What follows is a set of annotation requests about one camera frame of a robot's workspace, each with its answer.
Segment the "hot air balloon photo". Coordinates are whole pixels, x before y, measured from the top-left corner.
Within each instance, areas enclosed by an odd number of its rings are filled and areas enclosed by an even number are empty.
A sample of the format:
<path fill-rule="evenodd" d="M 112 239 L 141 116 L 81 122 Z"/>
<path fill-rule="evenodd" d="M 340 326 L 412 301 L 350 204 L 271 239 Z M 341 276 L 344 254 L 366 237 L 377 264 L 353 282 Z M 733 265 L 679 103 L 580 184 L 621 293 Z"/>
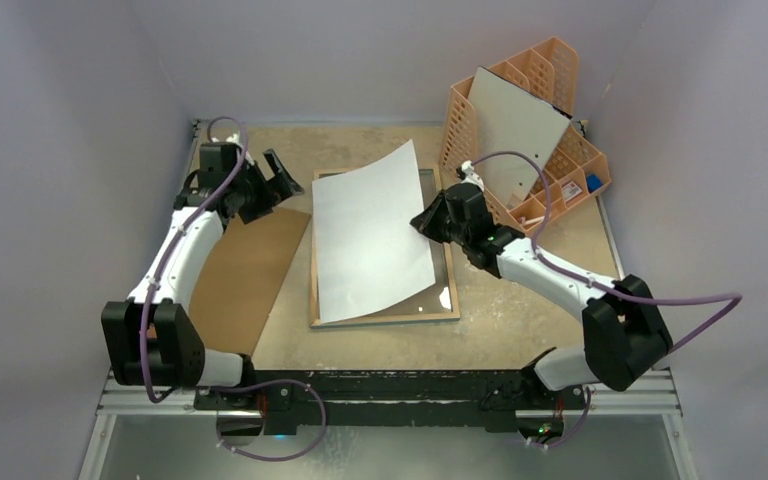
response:
<path fill-rule="evenodd" d="M 319 319 L 364 317 L 435 282 L 429 241 L 410 224 L 425 208 L 413 141 L 312 183 Z"/>

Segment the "brown cardboard backing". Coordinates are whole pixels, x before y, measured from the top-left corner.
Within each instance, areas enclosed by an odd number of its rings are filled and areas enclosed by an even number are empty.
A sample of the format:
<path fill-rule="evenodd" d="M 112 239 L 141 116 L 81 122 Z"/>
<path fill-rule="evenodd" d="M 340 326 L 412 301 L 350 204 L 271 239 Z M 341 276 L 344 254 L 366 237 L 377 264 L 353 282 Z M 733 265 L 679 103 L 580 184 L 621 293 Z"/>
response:
<path fill-rule="evenodd" d="M 189 308 L 206 348 L 254 352 L 309 222 L 308 213 L 286 208 L 249 224 L 230 221 L 208 256 Z"/>

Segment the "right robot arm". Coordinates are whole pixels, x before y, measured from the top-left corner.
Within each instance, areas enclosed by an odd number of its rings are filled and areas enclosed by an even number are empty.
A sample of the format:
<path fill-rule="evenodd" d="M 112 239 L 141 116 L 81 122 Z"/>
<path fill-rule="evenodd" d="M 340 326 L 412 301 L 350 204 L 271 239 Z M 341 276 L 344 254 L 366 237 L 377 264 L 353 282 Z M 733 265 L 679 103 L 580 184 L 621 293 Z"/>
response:
<path fill-rule="evenodd" d="M 459 245 L 474 267 L 532 290 L 580 321 L 582 346 L 551 348 L 524 368 L 521 392 L 533 406 L 586 383 L 624 391 L 673 347 L 659 309 L 637 301 L 651 297 L 642 279 L 592 274 L 535 249 L 523 232 L 493 219 L 475 184 L 440 191 L 410 224 L 430 240 Z"/>

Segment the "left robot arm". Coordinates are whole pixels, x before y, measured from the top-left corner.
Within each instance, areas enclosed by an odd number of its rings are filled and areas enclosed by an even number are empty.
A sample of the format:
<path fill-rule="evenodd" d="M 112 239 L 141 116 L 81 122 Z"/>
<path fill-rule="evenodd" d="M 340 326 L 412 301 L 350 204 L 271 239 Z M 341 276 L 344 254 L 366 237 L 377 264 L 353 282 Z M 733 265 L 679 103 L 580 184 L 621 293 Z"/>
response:
<path fill-rule="evenodd" d="M 190 303 L 232 220 L 257 221 L 305 190 L 273 149 L 263 153 L 270 177 L 237 141 L 208 141 L 198 153 L 200 166 L 175 197 L 151 266 L 126 299 L 106 303 L 101 325 L 118 384 L 145 387 L 155 403 L 163 398 L 159 388 L 212 388 L 232 408 L 244 409 L 258 395 L 250 356 L 207 348 L 190 319 Z"/>

